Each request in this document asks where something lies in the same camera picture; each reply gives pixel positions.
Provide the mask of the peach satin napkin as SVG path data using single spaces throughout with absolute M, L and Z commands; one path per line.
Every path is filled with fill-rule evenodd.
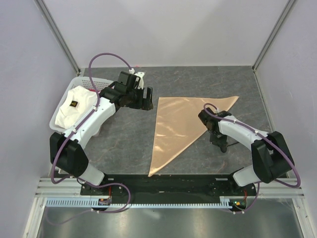
M 204 104 L 210 103 L 220 112 L 228 111 L 238 99 L 238 96 L 218 99 L 160 97 L 148 176 L 158 173 L 206 132 L 198 117 Z

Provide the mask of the black spoon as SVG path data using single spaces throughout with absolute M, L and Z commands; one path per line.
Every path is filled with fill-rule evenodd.
M 222 153 L 225 153 L 227 151 L 227 148 L 230 147 L 230 146 L 233 146 L 233 145 L 236 145 L 236 144 L 239 144 L 239 142 L 234 142 L 234 143 L 231 143 L 231 144 L 222 144 L 220 146 L 220 150 Z

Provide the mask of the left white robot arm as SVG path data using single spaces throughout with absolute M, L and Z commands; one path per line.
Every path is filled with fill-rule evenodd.
M 122 71 L 117 81 L 95 90 L 97 100 L 88 111 L 65 132 L 51 135 L 50 159 L 53 169 L 62 169 L 69 176 L 85 181 L 98 195 L 107 193 L 109 184 L 106 174 L 89 162 L 84 149 L 103 123 L 120 108 L 153 109 L 153 89 L 144 88 L 144 76 L 144 72 L 132 74 Z

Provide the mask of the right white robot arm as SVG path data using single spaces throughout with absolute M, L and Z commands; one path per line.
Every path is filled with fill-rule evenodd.
M 251 151 L 252 165 L 231 174 L 227 182 L 228 192 L 240 194 L 246 185 L 277 180 L 295 164 L 283 135 L 277 131 L 268 133 L 246 125 L 227 111 L 215 114 L 207 108 L 198 114 L 201 122 L 210 133 L 210 143 L 227 151 L 227 138 L 231 137 Z

